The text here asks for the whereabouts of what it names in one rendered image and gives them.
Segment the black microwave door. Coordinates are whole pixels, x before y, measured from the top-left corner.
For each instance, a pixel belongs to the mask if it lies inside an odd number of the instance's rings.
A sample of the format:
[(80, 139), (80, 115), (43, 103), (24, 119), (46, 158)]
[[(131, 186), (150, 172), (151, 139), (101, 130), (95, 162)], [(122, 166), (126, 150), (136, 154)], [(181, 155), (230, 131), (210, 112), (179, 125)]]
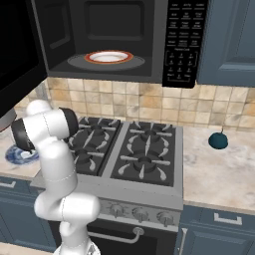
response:
[(46, 78), (32, 0), (0, 0), (0, 118)]

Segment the dark teal round object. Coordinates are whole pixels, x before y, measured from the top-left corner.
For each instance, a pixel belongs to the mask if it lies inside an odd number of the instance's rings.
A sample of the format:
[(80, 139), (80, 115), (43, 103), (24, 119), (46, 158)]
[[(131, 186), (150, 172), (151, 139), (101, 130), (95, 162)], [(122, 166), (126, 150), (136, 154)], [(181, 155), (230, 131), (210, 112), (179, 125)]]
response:
[(209, 137), (208, 144), (214, 149), (224, 149), (228, 146), (227, 135), (223, 130), (216, 131)]

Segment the grey gas stove range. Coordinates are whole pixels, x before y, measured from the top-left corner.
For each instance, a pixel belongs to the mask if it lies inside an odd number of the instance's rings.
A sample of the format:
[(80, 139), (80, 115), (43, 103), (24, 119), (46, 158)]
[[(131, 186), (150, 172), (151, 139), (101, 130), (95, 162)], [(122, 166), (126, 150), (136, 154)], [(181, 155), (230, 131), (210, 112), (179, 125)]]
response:
[[(79, 119), (78, 132), (66, 140), (78, 174), (78, 192), (97, 196), (99, 219), (178, 233), (183, 209), (183, 128), (171, 124)], [(110, 213), (113, 204), (124, 215)], [(141, 207), (148, 220), (132, 215)], [(173, 224), (164, 227), (159, 212)]]

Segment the blue patterned plate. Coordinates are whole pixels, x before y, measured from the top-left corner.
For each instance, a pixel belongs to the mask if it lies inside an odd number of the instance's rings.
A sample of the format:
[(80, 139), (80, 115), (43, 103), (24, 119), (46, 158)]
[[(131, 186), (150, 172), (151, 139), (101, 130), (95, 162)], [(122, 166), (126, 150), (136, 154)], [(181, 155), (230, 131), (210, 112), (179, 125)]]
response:
[(36, 150), (29, 152), (13, 144), (7, 149), (5, 159), (13, 164), (24, 165), (37, 161), (39, 159), (39, 154)]

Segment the blue drawer front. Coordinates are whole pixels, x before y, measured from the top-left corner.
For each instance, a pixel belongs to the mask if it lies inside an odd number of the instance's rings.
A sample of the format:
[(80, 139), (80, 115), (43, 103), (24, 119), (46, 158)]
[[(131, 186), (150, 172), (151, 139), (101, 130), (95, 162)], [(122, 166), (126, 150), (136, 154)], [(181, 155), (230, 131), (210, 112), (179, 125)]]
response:
[(37, 189), (30, 186), (29, 180), (0, 176), (0, 181), (5, 183), (16, 181), (13, 189), (0, 187), (0, 199), (35, 199), (38, 196)]
[[(242, 217), (242, 225), (239, 226), (239, 225), (215, 222), (213, 218), (213, 213), (219, 213), (220, 217), (228, 218), (228, 219), (235, 219), (237, 216), (240, 216)], [(242, 214), (237, 212), (204, 208), (201, 212), (200, 222), (210, 224), (213, 226), (233, 228), (233, 229), (239, 229), (239, 230), (250, 231), (255, 233), (255, 216), (254, 215), (247, 215), (247, 214)]]

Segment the blue base cupboard door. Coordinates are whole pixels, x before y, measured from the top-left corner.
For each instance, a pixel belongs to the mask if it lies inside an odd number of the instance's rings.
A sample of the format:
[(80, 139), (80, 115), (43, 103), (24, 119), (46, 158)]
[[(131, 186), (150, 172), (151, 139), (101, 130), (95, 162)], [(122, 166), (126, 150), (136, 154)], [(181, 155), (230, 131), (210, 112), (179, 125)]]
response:
[(34, 211), (34, 196), (0, 193), (0, 215), (12, 244), (54, 252), (57, 248), (47, 220)]
[(178, 255), (182, 232), (187, 228), (182, 255), (255, 255), (255, 236), (202, 227), (179, 228), (174, 255)]

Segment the blue wall cupboard door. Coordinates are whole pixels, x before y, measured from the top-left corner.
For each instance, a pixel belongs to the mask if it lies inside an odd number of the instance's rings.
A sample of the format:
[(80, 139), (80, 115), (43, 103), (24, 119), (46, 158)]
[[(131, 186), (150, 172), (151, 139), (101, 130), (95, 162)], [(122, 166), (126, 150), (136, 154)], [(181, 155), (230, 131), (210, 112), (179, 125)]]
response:
[(255, 0), (209, 0), (196, 80), (255, 88)]

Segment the black microwave oven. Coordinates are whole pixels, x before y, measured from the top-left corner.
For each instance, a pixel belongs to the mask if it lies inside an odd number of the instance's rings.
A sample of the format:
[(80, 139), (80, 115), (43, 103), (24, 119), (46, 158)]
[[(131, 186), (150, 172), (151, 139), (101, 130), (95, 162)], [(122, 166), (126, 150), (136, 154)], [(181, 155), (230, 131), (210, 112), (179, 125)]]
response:
[[(208, 0), (32, 0), (46, 72), (54, 78), (156, 83), (191, 89)], [(145, 63), (90, 71), (68, 60), (96, 51), (126, 51)]]

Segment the grey stove knob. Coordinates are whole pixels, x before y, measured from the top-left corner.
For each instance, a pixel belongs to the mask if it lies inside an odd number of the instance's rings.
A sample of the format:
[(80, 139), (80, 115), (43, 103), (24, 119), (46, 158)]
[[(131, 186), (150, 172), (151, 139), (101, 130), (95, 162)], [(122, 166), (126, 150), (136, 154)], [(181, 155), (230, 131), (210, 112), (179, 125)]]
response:
[(148, 220), (148, 213), (141, 207), (135, 208), (132, 211), (132, 215), (135, 219), (138, 220), (139, 223)]
[(157, 214), (157, 220), (164, 226), (173, 224), (173, 216), (169, 212), (159, 212)]
[(114, 217), (119, 217), (124, 215), (124, 208), (119, 204), (113, 204), (110, 208), (110, 213)]

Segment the black oven door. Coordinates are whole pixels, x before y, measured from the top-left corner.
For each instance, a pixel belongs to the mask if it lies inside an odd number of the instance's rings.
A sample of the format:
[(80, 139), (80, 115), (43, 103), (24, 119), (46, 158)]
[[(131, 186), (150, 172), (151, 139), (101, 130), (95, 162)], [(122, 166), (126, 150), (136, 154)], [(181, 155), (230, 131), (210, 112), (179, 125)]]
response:
[[(134, 244), (104, 240), (91, 237), (101, 250), (101, 255), (173, 255), (177, 233), (145, 226), (144, 235)], [(113, 231), (131, 231), (133, 224), (97, 219), (88, 225), (89, 232), (110, 233)]]

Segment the white plate with orange rim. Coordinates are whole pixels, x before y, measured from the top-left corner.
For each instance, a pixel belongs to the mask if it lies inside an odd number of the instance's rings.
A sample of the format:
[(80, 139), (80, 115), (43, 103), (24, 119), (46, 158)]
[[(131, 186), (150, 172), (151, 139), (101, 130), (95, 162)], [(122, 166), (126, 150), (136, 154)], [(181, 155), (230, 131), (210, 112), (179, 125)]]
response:
[(133, 54), (126, 51), (104, 50), (89, 53), (84, 59), (92, 64), (109, 65), (128, 62), (133, 58)]

